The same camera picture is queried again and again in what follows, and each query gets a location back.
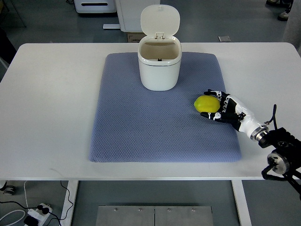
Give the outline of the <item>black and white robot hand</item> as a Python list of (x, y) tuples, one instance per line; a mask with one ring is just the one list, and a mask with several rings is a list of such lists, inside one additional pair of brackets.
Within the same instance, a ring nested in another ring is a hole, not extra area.
[(219, 108), (216, 112), (202, 111), (201, 116), (216, 122), (229, 123), (235, 130), (245, 133), (253, 141), (259, 141), (268, 133), (268, 127), (258, 121), (237, 97), (211, 89), (205, 91), (204, 95), (217, 99)]

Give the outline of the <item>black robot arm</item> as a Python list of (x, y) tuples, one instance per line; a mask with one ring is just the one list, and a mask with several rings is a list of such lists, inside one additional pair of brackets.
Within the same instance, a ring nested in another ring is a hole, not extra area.
[(271, 119), (265, 122), (267, 125), (273, 122), (274, 129), (263, 129), (255, 137), (261, 148), (274, 147), (261, 175), (265, 180), (287, 181), (300, 194), (301, 185), (293, 177), (301, 178), (297, 170), (301, 167), (301, 142), (283, 127), (277, 127), (276, 110), (277, 105), (274, 105)]

